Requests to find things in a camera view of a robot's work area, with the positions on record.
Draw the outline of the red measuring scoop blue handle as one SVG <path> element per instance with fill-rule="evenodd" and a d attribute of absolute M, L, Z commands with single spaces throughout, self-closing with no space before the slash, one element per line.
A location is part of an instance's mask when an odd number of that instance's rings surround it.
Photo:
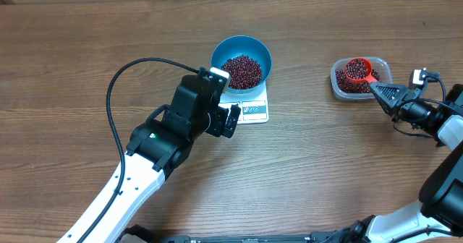
<path fill-rule="evenodd" d="M 372 83 L 378 80 L 373 76 L 372 64 L 365 58 L 351 59 L 344 68 L 346 78 L 355 84 Z"/>

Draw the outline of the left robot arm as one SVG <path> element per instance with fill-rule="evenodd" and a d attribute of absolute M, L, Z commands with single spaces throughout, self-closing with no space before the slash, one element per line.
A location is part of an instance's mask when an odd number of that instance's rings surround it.
<path fill-rule="evenodd" d="M 133 130 L 113 176 L 60 242 L 115 242 L 202 133 L 231 137 L 240 108 L 219 106 L 228 86 L 229 73 L 214 67 L 185 75 L 172 102 Z"/>

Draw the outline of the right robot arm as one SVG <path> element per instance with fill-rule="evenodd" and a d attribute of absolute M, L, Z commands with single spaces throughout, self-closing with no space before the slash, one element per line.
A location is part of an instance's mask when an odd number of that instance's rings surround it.
<path fill-rule="evenodd" d="M 421 242 L 462 236 L 462 86 L 455 84 L 443 101 L 421 98 L 420 90 L 373 82 L 370 91 L 382 109 L 428 133 L 450 153 L 427 178 L 417 201 L 371 219 L 364 242 Z"/>

